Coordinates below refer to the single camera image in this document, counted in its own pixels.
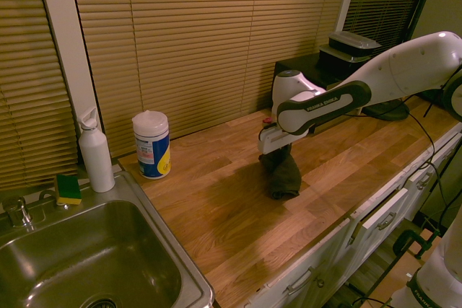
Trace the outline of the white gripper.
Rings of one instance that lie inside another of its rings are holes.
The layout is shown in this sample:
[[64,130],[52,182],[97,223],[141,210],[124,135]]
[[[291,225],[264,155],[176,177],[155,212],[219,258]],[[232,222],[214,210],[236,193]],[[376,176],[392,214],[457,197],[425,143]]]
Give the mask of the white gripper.
[[306,137],[308,133],[309,130],[306,130],[301,135],[294,135],[283,131],[276,123],[268,124],[258,135],[258,150],[262,154],[269,154],[283,147],[282,157],[286,159],[291,156],[291,143]]

